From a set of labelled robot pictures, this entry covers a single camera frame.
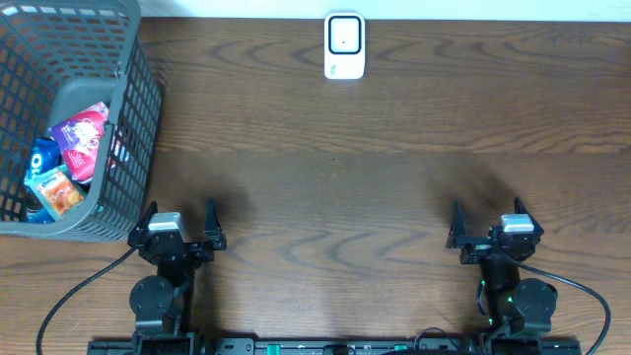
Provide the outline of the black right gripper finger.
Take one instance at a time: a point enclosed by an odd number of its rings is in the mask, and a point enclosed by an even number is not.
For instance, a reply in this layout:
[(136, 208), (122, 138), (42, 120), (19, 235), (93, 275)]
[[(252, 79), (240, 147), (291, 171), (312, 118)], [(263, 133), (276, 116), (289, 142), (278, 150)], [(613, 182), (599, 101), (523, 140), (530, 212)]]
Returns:
[(448, 249), (460, 249), (464, 246), (466, 239), (467, 231), (464, 223), (464, 218), (459, 203), (456, 201), (454, 203), (453, 219), (446, 241), (446, 247)]
[(529, 211), (526, 208), (526, 205), (523, 203), (523, 201), (519, 197), (516, 197), (514, 200), (514, 208), (515, 208), (516, 214), (523, 215), (523, 218), (522, 218), (523, 222), (520, 223), (520, 225), (518, 226), (519, 232), (530, 232), (537, 235), (544, 234), (543, 228), (536, 221), (536, 219), (529, 213)]

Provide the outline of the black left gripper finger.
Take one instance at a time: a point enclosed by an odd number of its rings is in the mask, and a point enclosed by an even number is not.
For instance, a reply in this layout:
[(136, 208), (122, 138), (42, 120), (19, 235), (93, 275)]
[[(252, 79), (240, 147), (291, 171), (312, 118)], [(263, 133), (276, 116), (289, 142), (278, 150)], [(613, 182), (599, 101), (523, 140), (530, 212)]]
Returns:
[(157, 211), (158, 211), (157, 202), (156, 201), (152, 201), (149, 204), (149, 206), (146, 209), (146, 211), (144, 212), (144, 214), (142, 215), (142, 217), (139, 219), (139, 221), (132, 228), (131, 236), (132, 237), (143, 237), (143, 236), (145, 236), (148, 233), (148, 231), (149, 231), (149, 224), (150, 224), (151, 218), (153, 217), (154, 214), (157, 213)]
[(207, 203), (203, 232), (213, 250), (226, 249), (227, 239), (217, 217), (215, 201), (213, 198), (210, 198)]

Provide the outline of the pink purple floral packet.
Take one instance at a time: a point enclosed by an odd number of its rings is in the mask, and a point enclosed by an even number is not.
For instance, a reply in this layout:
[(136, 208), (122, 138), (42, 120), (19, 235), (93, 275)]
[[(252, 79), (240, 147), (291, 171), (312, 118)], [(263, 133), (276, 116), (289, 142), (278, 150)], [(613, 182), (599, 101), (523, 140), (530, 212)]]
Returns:
[(107, 105), (98, 102), (49, 129), (71, 179), (80, 184), (90, 184), (94, 176), (108, 113)]

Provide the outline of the blue Oreo cookie pack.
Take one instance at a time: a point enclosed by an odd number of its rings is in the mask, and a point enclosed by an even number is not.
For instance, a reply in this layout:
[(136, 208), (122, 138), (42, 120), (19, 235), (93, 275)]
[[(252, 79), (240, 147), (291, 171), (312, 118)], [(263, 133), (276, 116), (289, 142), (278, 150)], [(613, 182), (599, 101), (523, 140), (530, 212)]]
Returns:
[(61, 156), (58, 145), (48, 138), (37, 138), (30, 165), (25, 176), (26, 188), (26, 218), (29, 223), (47, 224), (52, 223), (53, 218), (45, 210), (34, 191), (27, 185), (27, 182), (40, 174), (50, 171), (60, 164)]

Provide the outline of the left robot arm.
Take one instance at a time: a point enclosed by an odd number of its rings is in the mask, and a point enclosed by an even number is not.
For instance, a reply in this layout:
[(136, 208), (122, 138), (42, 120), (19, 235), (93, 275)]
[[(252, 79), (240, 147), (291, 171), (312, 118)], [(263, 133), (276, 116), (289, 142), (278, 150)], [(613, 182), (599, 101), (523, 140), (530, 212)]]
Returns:
[(203, 233), (203, 241), (188, 242), (181, 215), (160, 213), (155, 202), (130, 231), (127, 244), (157, 267), (154, 275), (138, 281), (130, 292), (135, 354), (215, 352), (212, 341), (190, 326), (195, 272), (227, 247), (213, 199), (207, 203)]

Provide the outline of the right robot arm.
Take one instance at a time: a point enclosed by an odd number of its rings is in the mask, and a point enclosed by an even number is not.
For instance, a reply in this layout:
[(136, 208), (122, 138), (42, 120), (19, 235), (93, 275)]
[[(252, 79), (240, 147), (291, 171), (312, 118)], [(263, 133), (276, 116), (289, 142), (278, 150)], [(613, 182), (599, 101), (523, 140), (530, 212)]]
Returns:
[(477, 336), (478, 349), (487, 354), (508, 354), (526, 343), (538, 345), (551, 330), (558, 292), (537, 278), (522, 278), (522, 262), (535, 253), (544, 230), (520, 199), (515, 211), (500, 217), (485, 237), (467, 233), (460, 206), (454, 205), (446, 241), (460, 251), (462, 264), (477, 264), (481, 272), (478, 309), (489, 317), (490, 328)]

